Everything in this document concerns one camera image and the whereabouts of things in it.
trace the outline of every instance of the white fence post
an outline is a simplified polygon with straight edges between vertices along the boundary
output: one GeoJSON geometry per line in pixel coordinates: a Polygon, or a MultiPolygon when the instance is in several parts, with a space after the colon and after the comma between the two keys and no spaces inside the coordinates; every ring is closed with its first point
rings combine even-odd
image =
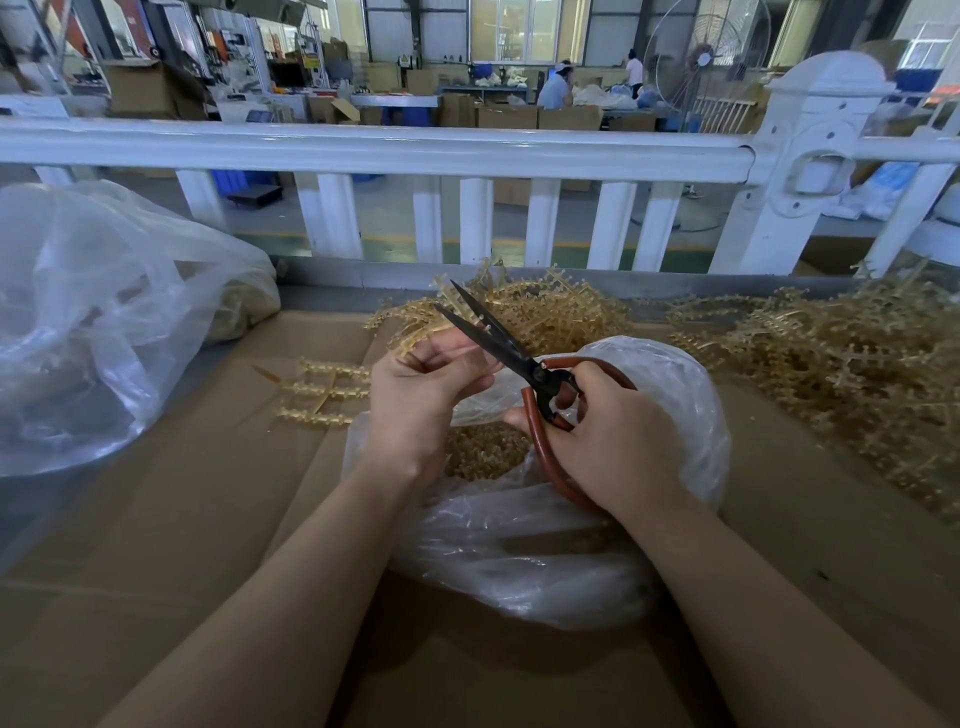
{"type": "Polygon", "coordinates": [[[682,194],[682,182],[654,182],[650,201],[643,213],[643,227],[640,228],[640,238],[636,243],[633,270],[660,271],[682,194]]]}
{"type": "Polygon", "coordinates": [[[324,219],[326,240],[318,253],[323,257],[363,260],[360,226],[353,201],[353,178],[350,175],[317,175],[319,202],[324,219]]]}
{"type": "Polygon", "coordinates": [[[178,169],[177,179],[193,219],[218,231],[229,232],[224,201],[217,192],[213,175],[203,169],[178,169]]]}
{"type": "Polygon", "coordinates": [[[835,51],[807,59],[770,88],[751,144],[749,186],[734,200],[711,273],[793,272],[820,210],[850,177],[867,118],[895,85],[870,56],[835,51]]]}
{"type": "Polygon", "coordinates": [[[40,181],[51,187],[66,187],[77,181],[70,167],[34,167],[40,181]]]}
{"type": "Polygon", "coordinates": [[[460,180],[460,262],[482,263],[493,252],[493,180],[460,180]]]}
{"type": "Polygon", "coordinates": [[[562,181],[534,179],[530,183],[527,240],[523,248],[523,264],[526,266],[539,268],[550,265],[562,181]]]}
{"type": "Polygon", "coordinates": [[[414,230],[417,263],[444,262],[444,230],[440,213],[440,178],[414,177],[414,230]]]}
{"type": "Polygon", "coordinates": [[[350,175],[297,172],[294,180],[313,255],[363,260],[350,175]]]}
{"type": "Polygon", "coordinates": [[[324,222],[324,209],[320,204],[320,176],[314,172],[295,172],[297,197],[300,200],[300,213],[303,226],[310,241],[313,255],[325,255],[329,249],[329,235],[324,222]]]}
{"type": "MultiPolygon", "coordinates": [[[[960,114],[955,111],[953,115],[957,116],[956,121],[951,116],[948,121],[949,128],[944,128],[942,133],[925,126],[914,130],[912,135],[918,139],[936,139],[941,135],[956,136],[956,125],[960,123],[960,114]]],[[[937,195],[949,182],[954,169],[956,169],[954,164],[925,164],[917,170],[910,184],[897,200],[887,224],[883,226],[883,230],[880,231],[860,267],[857,268],[858,278],[880,278],[886,275],[897,253],[933,207],[937,195]]]]}
{"type": "Polygon", "coordinates": [[[597,216],[593,221],[593,236],[587,256],[588,268],[615,271],[620,267],[635,197],[636,182],[604,182],[600,187],[597,216]]]}

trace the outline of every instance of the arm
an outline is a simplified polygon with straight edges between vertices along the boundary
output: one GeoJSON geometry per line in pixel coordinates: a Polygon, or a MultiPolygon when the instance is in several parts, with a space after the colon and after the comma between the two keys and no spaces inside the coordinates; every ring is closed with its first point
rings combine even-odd
{"type": "MultiPolygon", "coordinates": [[[[551,445],[657,567],[740,725],[947,726],[681,487],[663,410],[592,364],[575,374],[589,408],[572,432],[548,427],[551,445]]],[[[522,411],[505,419],[526,429],[522,411]]]]}
{"type": "Polygon", "coordinates": [[[323,725],[400,514],[440,474],[453,405],[496,368],[456,329],[377,363],[354,471],[101,725],[323,725]]]}

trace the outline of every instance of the factory floor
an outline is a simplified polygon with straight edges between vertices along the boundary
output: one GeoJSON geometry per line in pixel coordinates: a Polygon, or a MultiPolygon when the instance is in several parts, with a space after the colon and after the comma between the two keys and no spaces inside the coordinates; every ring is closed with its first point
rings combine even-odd
{"type": "MultiPolygon", "coordinates": [[[[118,169],[100,170],[101,176],[143,195],[151,202],[189,216],[189,209],[172,172],[154,177],[118,169]]],[[[35,182],[29,167],[0,165],[0,185],[10,182],[35,182]]],[[[360,235],[367,260],[412,262],[416,258],[413,220],[412,178],[401,175],[378,177],[353,185],[360,235]]],[[[669,249],[662,270],[704,273],[713,256],[738,187],[731,184],[698,184],[694,194],[680,201],[669,249]]],[[[564,268],[584,268],[596,217],[600,185],[589,192],[563,191],[557,213],[553,262],[564,268]]],[[[646,208],[650,185],[641,183],[634,204],[634,222],[627,231],[621,270],[630,270],[640,221],[646,208]]],[[[444,261],[459,262],[460,185],[456,178],[442,179],[442,225],[444,261]]],[[[271,255],[310,255],[300,202],[294,187],[284,189],[283,199],[258,210],[243,209],[227,202],[227,217],[234,234],[263,248],[271,255]]],[[[493,258],[507,265],[523,261],[527,208],[495,205],[493,211],[493,258]]],[[[821,218],[815,234],[866,236],[860,221],[821,218]]]]}

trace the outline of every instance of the blue plastic crate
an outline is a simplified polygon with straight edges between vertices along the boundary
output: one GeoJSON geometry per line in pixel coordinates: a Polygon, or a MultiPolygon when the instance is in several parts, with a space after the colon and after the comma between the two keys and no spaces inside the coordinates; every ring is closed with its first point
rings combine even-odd
{"type": "Polygon", "coordinates": [[[211,169],[213,181],[217,185],[217,192],[227,195],[247,189],[253,184],[275,184],[275,173],[243,171],[239,169],[211,169]]]}

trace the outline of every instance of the hand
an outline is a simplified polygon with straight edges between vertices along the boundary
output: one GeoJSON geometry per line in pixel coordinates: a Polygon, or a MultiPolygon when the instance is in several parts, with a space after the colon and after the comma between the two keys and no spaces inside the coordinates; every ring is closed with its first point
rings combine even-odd
{"type": "Polygon", "coordinates": [[[453,405],[490,387],[502,366],[457,328],[403,356],[387,352],[371,372],[366,464],[414,486],[439,477],[453,405]]]}
{"type": "MultiPolygon", "coordinates": [[[[578,364],[573,374],[586,397],[578,412],[580,423],[571,432],[544,425],[570,477],[620,522],[678,491],[683,446],[670,416],[592,362],[578,364]]],[[[572,391],[557,397],[560,408],[572,403],[572,391]]],[[[530,434],[522,407],[508,410],[503,419],[530,434]]]]}

